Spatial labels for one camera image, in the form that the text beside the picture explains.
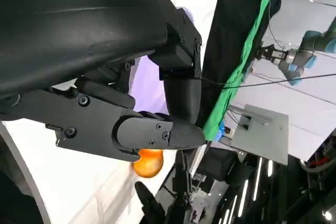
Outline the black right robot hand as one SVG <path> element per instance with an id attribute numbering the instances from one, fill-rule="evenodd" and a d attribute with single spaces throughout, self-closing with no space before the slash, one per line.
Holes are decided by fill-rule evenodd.
<path id="1" fill-rule="evenodd" d="M 167 212 L 158 203 L 153 194 L 142 182 L 135 183 L 135 190 L 144 213 L 145 223 L 184 223 L 186 214 L 191 209 L 191 175 L 188 170 L 187 156 L 182 150 L 175 157 L 175 176 L 172 179 L 172 189 L 176 192 L 174 201 Z"/>

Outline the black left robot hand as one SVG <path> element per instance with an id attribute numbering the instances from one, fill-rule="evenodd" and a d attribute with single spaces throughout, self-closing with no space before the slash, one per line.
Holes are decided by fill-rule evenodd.
<path id="1" fill-rule="evenodd" d="M 1 0 L 1 119 L 29 119 L 57 146 L 128 162 L 205 144 L 202 38 L 171 0 Z M 136 112 L 111 68 L 148 56 L 168 114 Z"/>

